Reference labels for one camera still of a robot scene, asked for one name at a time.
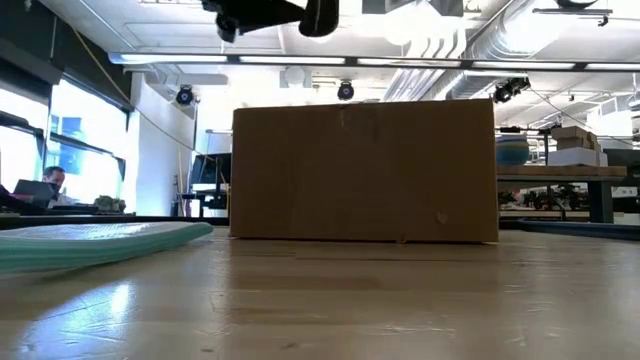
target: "light green mat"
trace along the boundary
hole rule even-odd
[[[0,231],[0,272],[59,270],[122,261],[207,235],[205,223],[36,226]]]

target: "cable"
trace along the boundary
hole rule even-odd
[[[206,165],[207,161],[215,161],[213,158],[209,157],[206,154],[203,154],[203,153],[199,152],[198,150],[192,148],[191,146],[183,143],[182,141],[180,141],[180,139],[174,137],[169,132],[165,131],[162,127],[160,127],[158,124],[153,122],[150,117],[146,116],[145,113],[143,113],[137,106],[135,106],[135,104],[133,104],[133,102],[131,101],[131,98],[129,98],[124,93],[124,91],[122,91],[122,89],[120,89],[120,87],[118,86],[118,84],[116,84],[116,82],[113,80],[111,75],[109,75],[107,70],[105,70],[105,68],[102,66],[102,64],[100,64],[100,61],[98,60],[98,58],[96,58],[96,56],[93,53],[93,51],[91,51],[91,49],[89,48],[87,43],[84,41],[84,39],[82,38],[82,35],[78,32],[78,30],[76,30],[74,27],[71,27],[71,29],[73,30],[73,32],[76,35],[76,37],[78,38],[78,40],[80,40],[80,44],[82,44],[82,47],[84,47],[84,49],[87,51],[87,53],[89,54],[91,59],[93,59],[93,62],[98,66],[100,71],[102,71],[102,74],[104,74],[104,76],[106,76],[107,80],[109,80],[111,85],[116,89],[116,91],[120,94],[120,96],[122,96],[129,103],[129,105],[131,105],[135,110],[137,110],[140,113],[140,115],[141,115],[140,117],[141,118],[144,118],[154,128],[156,128],[158,131],[160,131],[161,133],[163,133],[165,136],[167,136],[168,138],[172,139],[176,143],[186,147],[187,149],[195,152],[198,155],[203,156],[204,159],[205,159],[205,161],[203,163],[203,169],[204,169],[204,166]],[[226,182],[226,179],[224,179],[224,176],[223,176],[223,182],[224,182],[225,186],[228,188],[229,186],[227,185],[227,182]],[[228,190],[227,190],[227,209],[226,210],[227,210],[227,214],[228,214],[228,211],[229,211],[229,193],[228,193]]]
[[[566,117],[568,117],[569,119],[571,119],[571,120],[573,120],[573,121],[577,122],[578,124],[581,124],[582,126],[584,126],[584,127],[586,127],[586,128],[591,129],[591,131],[594,131],[594,132],[595,132],[595,131],[597,131],[597,130],[596,130],[596,129],[594,129],[593,127],[591,127],[591,126],[587,125],[586,123],[584,123],[584,122],[582,122],[582,121],[580,121],[580,120],[576,119],[575,117],[573,117],[573,116],[571,116],[571,115],[567,114],[566,112],[564,112],[564,110],[562,110],[562,109],[560,109],[559,107],[557,107],[557,106],[553,105],[553,103],[552,103],[551,101],[549,101],[549,99],[547,99],[546,97],[544,97],[544,96],[540,95],[537,91],[533,90],[533,88],[529,88],[529,90],[531,90],[531,92],[533,92],[534,94],[538,95],[538,97],[539,97],[540,99],[542,99],[542,101],[544,101],[544,102],[546,102],[547,104],[549,104],[549,106],[551,106],[552,108],[556,109],[560,114],[562,114],[562,116],[566,116]],[[624,141],[623,139],[619,139],[619,138],[616,138],[616,137],[614,137],[614,136],[608,136],[608,137],[609,137],[609,138],[611,138],[611,139],[613,139],[613,140],[619,141],[619,142],[621,142],[621,143],[623,143],[623,144],[625,144],[625,145],[631,146],[632,148],[635,146],[633,143],[630,143],[630,142]]]

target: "window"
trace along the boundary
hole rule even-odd
[[[9,191],[18,180],[34,180],[41,164],[35,136],[0,126],[0,182]]]
[[[46,166],[65,169],[66,179],[60,191],[81,203],[92,204],[100,195],[117,198],[120,194],[120,167],[109,154],[51,141]]]
[[[53,87],[51,132],[116,153],[127,132],[127,114],[66,80]]]
[[[47,126],[46,105],[3,88],[0,88],[0,110],[27,120],[32,127],[45,129]],[[7,190],[13,191],[20,179],[35,180],[41,166],[34,134],[27,129],[0,126],[0,182]]]
[[[2,88],[0,88],[0,110],[27,120],[33,127],[43,130],[47,128],[49,117],[47,105]]]
[[[62,193],[81,203],[120,196],[127,114],[62,80],[53,87],[45,166],[65,169]]]

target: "table leg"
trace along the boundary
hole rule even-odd
[[[611,183],[589,182],[589,221],[613,224]]]

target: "blue barrel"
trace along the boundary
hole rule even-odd
[[[529,159],[529,143],[525,135],[496,137],[498,165],[524,165]]]

